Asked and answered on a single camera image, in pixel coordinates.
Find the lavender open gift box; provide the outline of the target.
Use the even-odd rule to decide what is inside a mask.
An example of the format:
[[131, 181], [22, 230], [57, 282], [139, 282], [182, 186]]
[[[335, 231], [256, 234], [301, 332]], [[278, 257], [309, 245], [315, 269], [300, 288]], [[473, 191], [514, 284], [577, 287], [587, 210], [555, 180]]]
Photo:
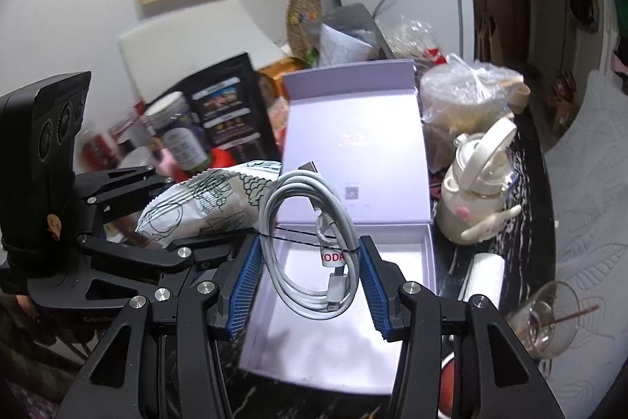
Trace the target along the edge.
[[[313, 163], [356, 231], [403, 275], [435, 284], [426, 150], [410, 60], [377, 60], [289, 74], [282, 168]], [[294, 314], [263, 276], [239, 366], [296, 385], [387, 395], [399, 344], [375, 329], [363, 293], [338, 318]]]

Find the white patterned snack bag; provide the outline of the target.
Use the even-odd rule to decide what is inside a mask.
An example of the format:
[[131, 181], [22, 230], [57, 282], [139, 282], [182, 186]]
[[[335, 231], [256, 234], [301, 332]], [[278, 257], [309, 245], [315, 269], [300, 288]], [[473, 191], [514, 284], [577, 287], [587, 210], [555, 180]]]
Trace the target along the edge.
[[250, 161], [205, 170], [153, 199], [137, 221], [136, 233], [166, 247], [176, 239], [249, 229], [281, 164]]

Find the red apple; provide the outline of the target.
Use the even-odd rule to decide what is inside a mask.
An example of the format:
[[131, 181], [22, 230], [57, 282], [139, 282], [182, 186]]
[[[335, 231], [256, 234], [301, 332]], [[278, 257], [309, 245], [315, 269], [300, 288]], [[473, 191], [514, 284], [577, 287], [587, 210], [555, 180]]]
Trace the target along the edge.
[[449, 362], [441, 371], [440, 415], [449, 418], [453, 412], [453, 391], [455, 390], [455, 364]]

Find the cream cartoon water bottle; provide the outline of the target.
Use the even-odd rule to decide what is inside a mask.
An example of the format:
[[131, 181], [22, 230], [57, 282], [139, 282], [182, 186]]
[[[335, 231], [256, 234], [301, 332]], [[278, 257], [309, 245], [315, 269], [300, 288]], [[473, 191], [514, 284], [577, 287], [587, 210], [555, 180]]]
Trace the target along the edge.
[[508, 155], [516, 132], [515, 123], [502, 117], [484, 133], [456, 138], [455, 158], [442, 180], [435, 217], [451, 242], [469, 246], [489, 240], [522, 213], [518, 204], [506, 206], [517, 181]]

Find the dark lidded jar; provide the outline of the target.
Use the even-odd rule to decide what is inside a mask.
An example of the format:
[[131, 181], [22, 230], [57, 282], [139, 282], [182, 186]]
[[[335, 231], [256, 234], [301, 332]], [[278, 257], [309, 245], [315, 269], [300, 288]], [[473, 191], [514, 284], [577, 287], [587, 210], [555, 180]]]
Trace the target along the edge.
[[155, 100], [145, 116], [183, 171], [196, 174], [209, 167], [211, 158], [201, 140], [200, 126], [182, 91]]

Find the clear plastic bag of food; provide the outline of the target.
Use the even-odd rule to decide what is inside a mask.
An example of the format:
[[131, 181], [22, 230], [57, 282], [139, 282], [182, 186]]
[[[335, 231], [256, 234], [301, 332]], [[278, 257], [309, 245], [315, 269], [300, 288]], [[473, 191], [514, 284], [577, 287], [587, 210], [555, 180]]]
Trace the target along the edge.
[[449, 133], [475, 133], [510, 113], [510, 98], [524, 84], [510, 68], [468, 64], [449, 54], [446, 64], [431, 68], [418, 82], [423, 122]]

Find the leaf patterned chair front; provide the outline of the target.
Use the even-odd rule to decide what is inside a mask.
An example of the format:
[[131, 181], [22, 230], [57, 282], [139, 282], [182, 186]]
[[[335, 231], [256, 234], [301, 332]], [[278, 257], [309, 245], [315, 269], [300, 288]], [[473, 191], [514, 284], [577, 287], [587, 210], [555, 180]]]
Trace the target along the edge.
[[568, 418], [590, 417], [627, 359], [627, 97], [590, 73], [578, 115], [545, 155], [556, 224], [556, 277], [589, 314], [552, 362], [549, 385]]

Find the woven straw fan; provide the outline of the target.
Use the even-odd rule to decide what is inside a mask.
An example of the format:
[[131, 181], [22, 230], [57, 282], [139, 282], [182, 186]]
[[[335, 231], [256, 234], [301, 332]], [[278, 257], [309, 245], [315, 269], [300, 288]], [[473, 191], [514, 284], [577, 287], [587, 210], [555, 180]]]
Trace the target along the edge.
[[287, 0], [285, 14], [287, 45], [293, 56], [300, 60], [307, 60], [310, 51], [310, 44], [305, 37], [305, 23], [316, 21], [322, 10], [320, 0]]

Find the red plastic canister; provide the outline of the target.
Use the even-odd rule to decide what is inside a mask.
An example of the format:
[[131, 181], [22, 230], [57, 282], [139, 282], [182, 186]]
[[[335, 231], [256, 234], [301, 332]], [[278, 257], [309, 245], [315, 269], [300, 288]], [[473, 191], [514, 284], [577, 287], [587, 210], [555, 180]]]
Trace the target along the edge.
[[213, 148], [210, 151], [211, 155], [211, 165], [212, 169], [215, 168], [229, 168], [236, 164], [234, 158], [227, 150], [221, 150], [218, 148]]

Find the black printed package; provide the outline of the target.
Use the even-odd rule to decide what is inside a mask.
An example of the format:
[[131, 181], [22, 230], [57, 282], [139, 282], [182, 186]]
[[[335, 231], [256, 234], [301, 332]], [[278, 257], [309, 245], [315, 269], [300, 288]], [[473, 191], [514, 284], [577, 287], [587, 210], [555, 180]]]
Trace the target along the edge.
[[211, 147], [237, 163], [281, 159], [259, 74], [247, 53], [198, 71], [169, 88], [183, 93]]

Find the grey foil bag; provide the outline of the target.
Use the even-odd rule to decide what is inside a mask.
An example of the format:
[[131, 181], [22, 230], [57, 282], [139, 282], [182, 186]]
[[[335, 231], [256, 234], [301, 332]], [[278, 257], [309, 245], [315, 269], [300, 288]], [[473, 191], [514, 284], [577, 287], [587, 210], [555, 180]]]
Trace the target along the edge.
[[310, 22], [305, 30], [317, 52], [318, 67], [394, 58], [377, 23], [361, 3], [340, 6]]

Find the glass mug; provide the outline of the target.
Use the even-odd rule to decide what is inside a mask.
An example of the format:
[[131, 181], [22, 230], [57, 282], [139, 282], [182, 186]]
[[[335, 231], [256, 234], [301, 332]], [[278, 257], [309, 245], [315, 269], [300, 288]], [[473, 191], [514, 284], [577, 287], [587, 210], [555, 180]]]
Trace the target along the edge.
[[533, 359], [555, 359], [575, 339], [579, 320], [598, 308], [598, 304], [581, 306], [570, 285], [552, 281], [513, 309], [506, 319]]

